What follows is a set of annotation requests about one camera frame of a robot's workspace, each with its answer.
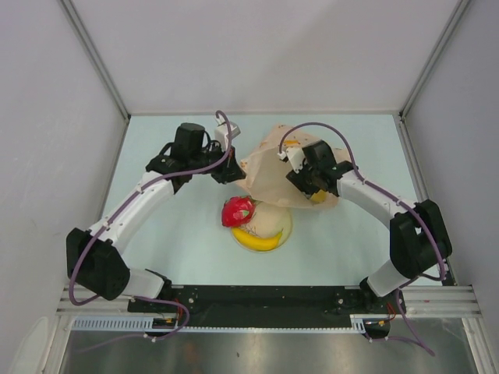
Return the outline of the orange fake fruit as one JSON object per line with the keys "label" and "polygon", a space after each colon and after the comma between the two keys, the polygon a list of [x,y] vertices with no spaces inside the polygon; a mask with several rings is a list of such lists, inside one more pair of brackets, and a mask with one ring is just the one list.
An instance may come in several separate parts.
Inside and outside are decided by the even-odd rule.
{"label": "orange fake fruit", "polygon": [[314,204],[320,204],[323,203],[327,199],[327,193],[325,191],[318,191],[315,192],[311,197],[310,201]]}

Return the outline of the yellow fake banana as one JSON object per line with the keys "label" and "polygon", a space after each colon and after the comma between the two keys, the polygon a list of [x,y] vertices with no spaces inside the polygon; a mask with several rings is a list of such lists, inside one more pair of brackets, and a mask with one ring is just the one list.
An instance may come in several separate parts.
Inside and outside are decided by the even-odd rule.
{"label": "yellow fake banana", "polygon": [[231,232],[240,245],[257,252],[269,252],[276,249],[281,239],[281,232],[269,238],[260,238],[241,228],[232,228]]}

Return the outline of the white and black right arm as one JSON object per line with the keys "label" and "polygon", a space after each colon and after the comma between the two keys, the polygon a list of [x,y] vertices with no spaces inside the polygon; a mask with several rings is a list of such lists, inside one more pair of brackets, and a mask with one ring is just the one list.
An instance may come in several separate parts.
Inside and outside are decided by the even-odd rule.
{"label": "white and black right arm", "polygon": [[346,199],[388,229],[389,260],[360,284],[359,302],[367,312],[379,312],[390,293],[423,277],[433,266],[439,267],[442,276],[446,274],[444,260],[452,254],[452,246],[434,201],[403,199],[369,182],[351,161],[337,161],[323,140],[302,148],[290,146],[278,156],[290,163],[286,178],[306,198],[327,192]]}

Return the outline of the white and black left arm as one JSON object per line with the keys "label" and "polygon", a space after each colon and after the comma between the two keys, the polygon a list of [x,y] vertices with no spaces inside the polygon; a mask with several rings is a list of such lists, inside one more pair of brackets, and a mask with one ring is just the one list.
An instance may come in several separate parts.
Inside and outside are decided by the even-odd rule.
{"label": "white and black left arm", "polygon": [[74,287],[80,285],[94,297],[112,301],[124,295],[144,298],[155,311],[172,302],[168,280],[153,270],[130,268],[122,254],[135,233],[164,201],[171,199],[195,175],[210,175],[220,184],[245,177],[235,158],[232,141],[239,127],[218,117],[214,134],[202,125],[182,123],[175,138],[154,156],[131,193],[90,228],[72,229],[66,237],[69,299],[77,306]]}

